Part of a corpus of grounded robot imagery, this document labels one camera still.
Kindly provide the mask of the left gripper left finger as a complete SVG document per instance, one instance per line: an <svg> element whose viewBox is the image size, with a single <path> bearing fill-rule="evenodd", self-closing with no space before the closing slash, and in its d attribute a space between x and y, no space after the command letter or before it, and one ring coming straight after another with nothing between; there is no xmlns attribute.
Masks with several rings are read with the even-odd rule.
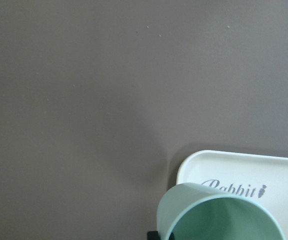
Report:
<svg viewBox="0 0 288 240"><path fill-rule="evenodd" d="M148 231L146 236L147 240L160 240L158 231Z"/></svg>

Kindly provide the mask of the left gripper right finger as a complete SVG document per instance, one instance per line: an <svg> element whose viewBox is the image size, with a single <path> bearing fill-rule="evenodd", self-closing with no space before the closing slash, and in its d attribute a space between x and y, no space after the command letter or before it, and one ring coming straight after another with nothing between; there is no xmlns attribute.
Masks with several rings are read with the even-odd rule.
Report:
<svg viewBox="0 0 288 240"><path fill-rule="evenodd" d="M169 236L169 240L175 240L174 233L171 233L171 234L170 234L170 236Z"/></svg>

